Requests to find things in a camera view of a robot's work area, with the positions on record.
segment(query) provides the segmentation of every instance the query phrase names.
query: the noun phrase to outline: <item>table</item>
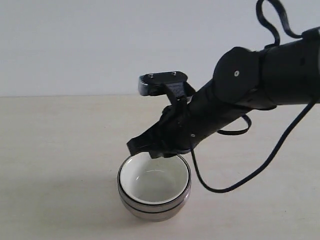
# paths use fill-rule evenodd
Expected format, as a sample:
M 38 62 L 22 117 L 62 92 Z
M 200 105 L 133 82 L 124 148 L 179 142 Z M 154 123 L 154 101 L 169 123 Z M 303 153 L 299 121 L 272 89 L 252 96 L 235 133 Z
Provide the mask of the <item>table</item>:
M 169 102 L 137 95 L 0 98 L 2 240 L 298 240 L 320 235 L 320 108 L 288 137 L 274 162 L 226 194 L 205 190 L 192 170 L 190 199 L 168 221 L 136 219 L 116 176 L 126 142 Z M 303 105 L 254 111 L 241 136 L 213 134 L 196 149 L 200 171 L 223 188 L 255 170 Z M 237 120 L 227 129 L 245 127 Z

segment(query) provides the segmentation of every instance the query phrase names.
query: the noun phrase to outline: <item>bowl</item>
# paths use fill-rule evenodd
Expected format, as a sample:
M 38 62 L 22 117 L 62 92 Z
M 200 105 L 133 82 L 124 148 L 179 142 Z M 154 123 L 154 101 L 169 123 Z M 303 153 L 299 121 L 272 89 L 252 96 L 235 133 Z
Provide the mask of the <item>bowl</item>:
M 180 155 L 151 158 L 148 152 L 128 157 L 117 175 L 120 199 L 137 218 L 161 222 L 175 216 L 191 191 L 191 171 Z

